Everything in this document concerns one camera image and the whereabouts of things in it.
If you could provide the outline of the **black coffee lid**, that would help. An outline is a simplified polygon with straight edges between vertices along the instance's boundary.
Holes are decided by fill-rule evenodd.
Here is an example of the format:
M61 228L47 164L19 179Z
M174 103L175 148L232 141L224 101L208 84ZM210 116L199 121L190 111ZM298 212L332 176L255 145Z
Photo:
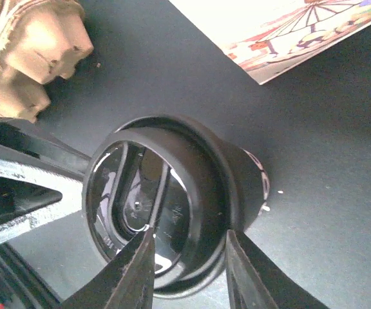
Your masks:
M246 152L188 117L148 116L110 133L84 179L91 243L111 261L153 229L154 294L193 295L224 269L226 233L248 225Z

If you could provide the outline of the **printed Cream Bear paper bag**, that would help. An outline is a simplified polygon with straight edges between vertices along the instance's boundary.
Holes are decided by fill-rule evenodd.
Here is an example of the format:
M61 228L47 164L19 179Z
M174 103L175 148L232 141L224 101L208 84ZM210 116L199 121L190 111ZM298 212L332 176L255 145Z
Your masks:
M259 85L371 25L371 1L172 1Z

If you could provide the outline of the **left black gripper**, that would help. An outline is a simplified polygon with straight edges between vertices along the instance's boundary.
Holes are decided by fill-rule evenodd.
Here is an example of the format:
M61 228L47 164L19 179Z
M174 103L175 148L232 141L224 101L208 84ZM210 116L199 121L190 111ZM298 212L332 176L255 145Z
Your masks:
M59 307L58 294L4 242L79 211L89 160L27 120L0 118L0 308Z

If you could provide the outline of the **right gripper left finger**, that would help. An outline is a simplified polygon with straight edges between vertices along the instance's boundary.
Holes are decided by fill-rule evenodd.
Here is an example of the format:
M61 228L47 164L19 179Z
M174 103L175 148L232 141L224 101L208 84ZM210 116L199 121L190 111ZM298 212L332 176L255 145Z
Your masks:
M155 280L153 229L139 232L60 308L151 308Z

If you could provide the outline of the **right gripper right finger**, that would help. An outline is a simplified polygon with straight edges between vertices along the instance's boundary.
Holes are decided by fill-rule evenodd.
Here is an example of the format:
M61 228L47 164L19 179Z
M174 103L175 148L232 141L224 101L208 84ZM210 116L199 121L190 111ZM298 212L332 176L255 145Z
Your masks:
M326 308L288 277L244 233L228 230L226 276L231 308Z

